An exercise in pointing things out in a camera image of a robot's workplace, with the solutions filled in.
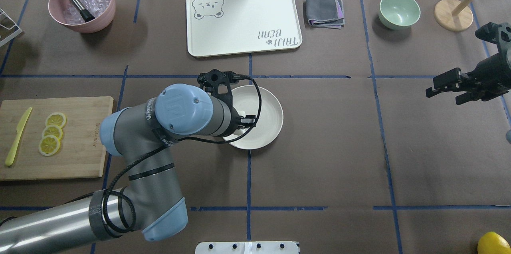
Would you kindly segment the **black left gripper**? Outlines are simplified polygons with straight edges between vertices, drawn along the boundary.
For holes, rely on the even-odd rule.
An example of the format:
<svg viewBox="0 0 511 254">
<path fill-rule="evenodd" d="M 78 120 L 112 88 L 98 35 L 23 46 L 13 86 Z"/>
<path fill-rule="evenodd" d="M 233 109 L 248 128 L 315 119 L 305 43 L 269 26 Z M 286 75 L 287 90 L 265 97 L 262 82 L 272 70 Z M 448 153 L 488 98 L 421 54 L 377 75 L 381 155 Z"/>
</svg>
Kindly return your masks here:
<svg viewBox="0 0 511 254">
<path fill-rule="evenodd" d="M 250 80 L 254 82 L 251 76 L 237 74 L 232 71 L 219 71 L 217 69 L 210 72 L 201 73 L 198 76 L 199 88 L 219 99 L 228 107 L 232 122 L 237 128 L 253 128 L 257 125 L 258 115 L 239 115 L 233 107 L 232 85 L 241 80 Z"/>
</svg>

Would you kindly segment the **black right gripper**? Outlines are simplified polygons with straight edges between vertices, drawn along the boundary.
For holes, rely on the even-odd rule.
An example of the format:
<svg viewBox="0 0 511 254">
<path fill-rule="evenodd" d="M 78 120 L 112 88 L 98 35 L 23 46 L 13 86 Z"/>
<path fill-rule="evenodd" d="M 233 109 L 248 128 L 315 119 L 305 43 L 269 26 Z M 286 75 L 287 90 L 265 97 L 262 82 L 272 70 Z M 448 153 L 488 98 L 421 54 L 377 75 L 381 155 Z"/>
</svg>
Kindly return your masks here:
<svg viewBox="0 0 511 254">
<path fill-rule="evenodd" d="M 497 46 L 497 53 L 480 61 L 468 73 L 471 90 L 455 97 L 457 105 L 469 101 L 489 101 L 509 92 L 511 86 L 510 67 L 510 24 L 489 22 L 475 32 L 475 36 Z M 431 98 L 444 92 L 461 92 L 464 74 L 460 68 L 453 68 L 432 79 L 433 86 L 426 89 L 426 97 Z"/>
</svg>

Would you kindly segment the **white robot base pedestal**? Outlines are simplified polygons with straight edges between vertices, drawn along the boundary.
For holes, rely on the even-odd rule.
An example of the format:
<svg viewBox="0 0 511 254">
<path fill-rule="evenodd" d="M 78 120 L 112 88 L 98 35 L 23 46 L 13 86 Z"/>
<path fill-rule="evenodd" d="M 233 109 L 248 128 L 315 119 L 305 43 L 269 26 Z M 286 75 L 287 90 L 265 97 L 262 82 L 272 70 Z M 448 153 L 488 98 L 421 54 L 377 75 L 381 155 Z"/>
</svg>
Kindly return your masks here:
<svg viewBox="0 0 511 254">
<path fill-rule="evenodd" d="M 299 254 L 301 248 L 295 241 L 230 241 L 201 242 L 196 254 Z"/>
</svg>

